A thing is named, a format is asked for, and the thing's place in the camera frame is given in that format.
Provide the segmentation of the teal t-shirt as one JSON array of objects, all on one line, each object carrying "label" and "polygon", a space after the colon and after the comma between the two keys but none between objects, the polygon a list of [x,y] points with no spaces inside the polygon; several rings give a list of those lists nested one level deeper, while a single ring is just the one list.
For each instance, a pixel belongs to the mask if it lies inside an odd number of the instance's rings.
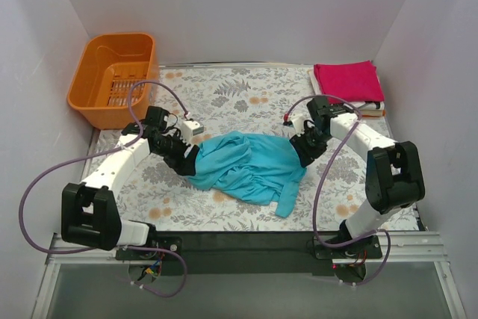
[{"label": "teal t-shirt", "polygon": [[292,213],[306,173],[287,138],[238,131],[200,143],[195,170],[187,177],[195,188],[253,205],[276,202],[275,215],[282,218]]}]

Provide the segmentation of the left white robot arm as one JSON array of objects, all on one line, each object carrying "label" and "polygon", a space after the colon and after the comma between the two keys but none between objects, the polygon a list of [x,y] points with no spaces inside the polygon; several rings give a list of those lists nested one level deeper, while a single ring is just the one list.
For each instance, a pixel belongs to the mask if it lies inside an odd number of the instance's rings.
[{"label": "left white robot arm", "polygon": [[121,132],[114,152],[78,184],[68,184],[62,192],[61,237],[64,241],[101,250],[133,246],[144,259],[159,249],[155,226],[121,218],[117,197],[136,167],[150,155],[163,158],[180,176],[196,173],[199,147],[193,137],[204,127],[195,120],[179,120],[170,125],[171,113],[150,106],[139,122],[129,123]]}]

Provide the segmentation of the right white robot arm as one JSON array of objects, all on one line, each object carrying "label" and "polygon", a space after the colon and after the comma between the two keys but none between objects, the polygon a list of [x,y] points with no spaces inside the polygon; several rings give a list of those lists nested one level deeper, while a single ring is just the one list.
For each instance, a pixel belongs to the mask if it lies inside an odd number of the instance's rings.
[{"label": "right white robot arm", "polygon": [[353,103],[337,98],[332,104],[330,99],[330,95],[304,97],[308,115],[295,115],[288,109],[283,123],[294,127],[290,142],[302,167],[318,159],[332,138],[340,143],[330,163],[344,146],[364,160],[366,200],[340,224],[335,237],[317,238],[322,247],[352,258],[390,217],[422,200],[426,190],[418,148],[412,142],[397,142],[380,134],[363,123],[361,110]]}]

